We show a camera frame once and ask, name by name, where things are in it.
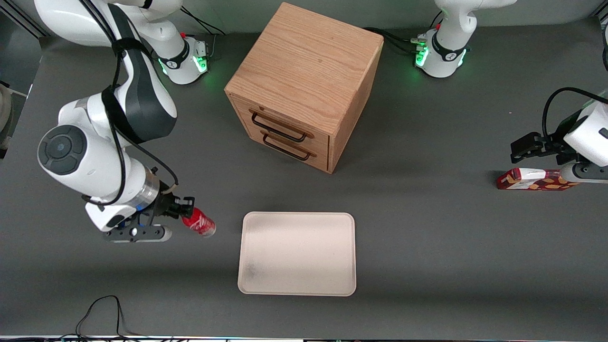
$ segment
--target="red can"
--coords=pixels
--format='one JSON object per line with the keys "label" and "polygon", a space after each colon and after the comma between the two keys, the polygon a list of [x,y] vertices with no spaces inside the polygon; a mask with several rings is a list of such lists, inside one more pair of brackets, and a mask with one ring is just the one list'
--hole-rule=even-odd
{"label": "red can", "polygon": [[182,217],[182,222],[203,237],[211,237],[215,234],[215,222],[198,208],[194,208],[190,218]]}

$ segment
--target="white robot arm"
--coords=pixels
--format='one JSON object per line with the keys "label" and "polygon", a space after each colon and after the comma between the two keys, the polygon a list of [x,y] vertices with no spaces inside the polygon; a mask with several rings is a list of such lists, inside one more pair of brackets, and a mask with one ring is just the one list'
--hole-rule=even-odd
{"label": "white robot arm", "polygon": [[[182,0],[95,0],[125,13],[130,24],[159,56],[163,71],[179,85],[194,82],[207,71],[207,46],[192,37],[182,38],[165,17],[179,10]],[[35,0],[44,23],[58,36],[87,46],[110,46],[97,22],[79,0]]]}
{"label": "white robot arm", "polygon": [[[112,2],[148,4],[150,8],[132,9]],[[141,142],[168,135],[177,119],[175,105],[141,45],[138,27],[146,30],[148,37],[153,36],[153,28],[165,28],[165,35],[156,35],[149,42],[159,55],[176,61],[176,68],[168,73],[176,83],[192,82],[202,74],[196,67],[198,52],[191,49],[198,42],[182,39],[168,21],[146,19],[157,20],[161,10],[179,8],[181,1],[149,2],[36,0],[40,16],[55,33],[78,44],[112,46],[128,74],[120,86],[110,86],[63,106],[58,126],[44,135],[38,147],[38,162],[43,170],[84,194],[89,217],[106,239],[114,242],[167,240],[170,231],[153,225],[153,218],[189,217],[194,209],[194,198],[182,201],[174,196],[172,188],[159,180],[154,169],[124,151],[126,146],[137,147]],[[173,6],[162,6],[167,3]],[[98,23],[100,18],[106,27]]]}
{"label": "white robot arm", "polygon": [[[548,106],[563,91],[578,92],[593,101],[563,120],[554,133],[548,134]],[[608,183],[608,100],[578,88],[561,88],[551,95],[545,106],[543,127],[543,135],[528,133],[511,144],[511,162],[557,155],[557,163],[564,165],[561,175],[565,180]]]}
{"label": "white robot arm", "polygon": [[432,77],[452,75],[462,65],[466,44],[477,28],[474,10],[497,9],[517,0],[435,0],[443,12],[441,27],[431,28],[413,40],[421,45],[415,66]]}

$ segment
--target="green led light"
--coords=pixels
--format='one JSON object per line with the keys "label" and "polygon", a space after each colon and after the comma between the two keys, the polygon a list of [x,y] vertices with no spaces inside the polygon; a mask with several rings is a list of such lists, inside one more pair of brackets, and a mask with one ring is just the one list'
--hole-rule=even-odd
{"label": "green led light", "polygon": [[162,73],[165,74],[165,75],[167,75],[167,70],[165,69],[165,66],[162,64],[160,58],[158,59],[158,63],[161,65]]}
{"label": "green led light", "polygon": [[429,55],[429,48],[425,47],[424,50],[418,53],[418,57],[416,57],[416,64],[418,66],[423,66],[426,61],[426,57]]}
{"label": "green led light", "polygon": [[204,57],[192,56],[192,60],[196,63],[198,71],[202,74],[207,71],[207,59]]}
{"label": "green led light", "polygon": [[460,61],[458,62],[458,66],[462,65],[463,60],[465,59],[466,49],[462,52],[462,56],[460,57]]}

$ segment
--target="drawer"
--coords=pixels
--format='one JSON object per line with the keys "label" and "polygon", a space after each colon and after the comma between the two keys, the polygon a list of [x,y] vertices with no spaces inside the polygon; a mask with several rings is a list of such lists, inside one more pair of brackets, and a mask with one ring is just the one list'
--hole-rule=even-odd
{"label": "drawer", "polygon": [[320,155],[326,155],[329,136],[317,130],[303,128],[294,120],[285,119],[269,108],[261,107],[238,96],[232,96],[233,105],[245,124],[247,132],[264,130],[273,136],[283,138],[293,146],[301,147]]}
{"label": "drawer", "polygon": [[322,153],[307,150],[292,141],[261,129],[249,131],[249,136],[254,141],[268,146],[273,150],[327,172],[327,150]]}

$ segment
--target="black strap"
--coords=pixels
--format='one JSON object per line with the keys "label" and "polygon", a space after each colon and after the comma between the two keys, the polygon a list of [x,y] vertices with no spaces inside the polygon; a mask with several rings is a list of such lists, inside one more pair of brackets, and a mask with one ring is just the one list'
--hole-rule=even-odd
{"label": "black strap", "polygon": [[185,61],[189,55],[190,55],[190,45],[188,44],[188,41],[186,41],[184,39],[184,48],[182,49],[182,52],[179,53],[179,55],[177,55],[173,58],[160,58],[160,60],[169,69],[179,69],[179,67],[182,65],[182,62]]}
{"label": "black strap", "polygon": [[141,144],[143,140],[137,136],[133,130],[133,127],[131,127],[129,121],[126,119],[125,112],[118,103],[112,86],[109,86],[102,91],[102,102],[106,107],[106,113],[108,113],[110,125],[114,125],[117,130],[121,131],[136,144]]}
{"label": "black strap", "polygon": [[115,41],[114,43],[112,43],[112,50],[114,51],[114,54],[117,56],[122,54],[123,51],[133,50],[133,49],[140,50],[146,56],[151,57],[150,51],[148,51],[148,49],[146,49],[146,47],[142,44],[142,42],[140,42],[139,40],[137,40],[135,38],[122,38],[122,39],[119,39],[119,40]]}
{"label": "black strap", "polygon": [[466,46],[458,50],[446,49],[445,47],[441,46],[441,44],[439,44],[439,41],[437,40],[437,32],[433,34],[433,39],[431,42],[433,45],[433,49],[435,49],[435,51],[437,51],[437,53],[441,55],[443,61],[455,60],[466,49]]}

